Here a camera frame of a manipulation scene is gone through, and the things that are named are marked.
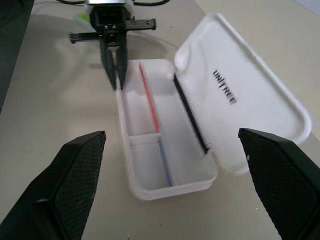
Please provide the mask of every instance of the open case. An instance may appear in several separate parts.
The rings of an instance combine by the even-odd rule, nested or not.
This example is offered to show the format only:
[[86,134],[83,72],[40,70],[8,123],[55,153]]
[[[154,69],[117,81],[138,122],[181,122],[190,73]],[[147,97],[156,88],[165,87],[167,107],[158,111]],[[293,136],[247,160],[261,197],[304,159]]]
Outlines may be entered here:
[[218,174],[216,162],[234,174],[248,172],[239,128],[295,143],[311,131],[305,108],[220,14],[203,19],[177,51],[174,65],[166,59],[129,61],[125,85],[116,95],[129,185],[141,200],[209,188]]

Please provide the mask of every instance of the white table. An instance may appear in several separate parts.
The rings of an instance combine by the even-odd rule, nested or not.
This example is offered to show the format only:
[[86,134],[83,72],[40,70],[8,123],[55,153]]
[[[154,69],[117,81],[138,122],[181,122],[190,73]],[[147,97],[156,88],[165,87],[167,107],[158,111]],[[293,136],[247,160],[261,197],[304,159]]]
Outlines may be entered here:
[[[97,192],[82,239],[280,239],[250,174],[233,176],[220,169],[205,191],[154,201],[132,196],[116,98],[99,46],[68,40],[69,32],[83,31],[72,21],[81,10],[39,1],[34,6],[0,115],[0,221],[64,143],[105,130]],[[129,34],[131,59],[173,60],[177,47],[205,15],[192,0],[136,7],[135,13],[137,18],[156,18],[157,30]],[[275,66],[279,73],[282,68]],[[312,136],[302,149],[319,159],[314,148],[319,143]]]

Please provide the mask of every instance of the black cable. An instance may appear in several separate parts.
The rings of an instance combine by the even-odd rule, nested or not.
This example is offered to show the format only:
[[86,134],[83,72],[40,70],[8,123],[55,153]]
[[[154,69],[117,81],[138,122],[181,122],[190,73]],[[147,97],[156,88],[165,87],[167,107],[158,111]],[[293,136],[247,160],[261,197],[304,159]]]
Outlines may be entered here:
[[[84,4],[85,1],[67,1],[67,0],[57,0],[60,3],[63,4],[69,4],[69,5],[78,5],[78,4]],[[162,1],[157,1],[157,2],[139,2],[139,1],[134,1],[133,4],[136,6],[145,6],[145,7],[155,7],[155,6],[160,6],[164,5],[170,2],[170,0],[162,0]]]
[[157,1],[157,2],[138,2],[134,1],[133,4],[136,6],[146,6],[146,7],[155,7],[155,6],[160,6],[164,5],[170,2],[170,0],[162,0],[162,1]]

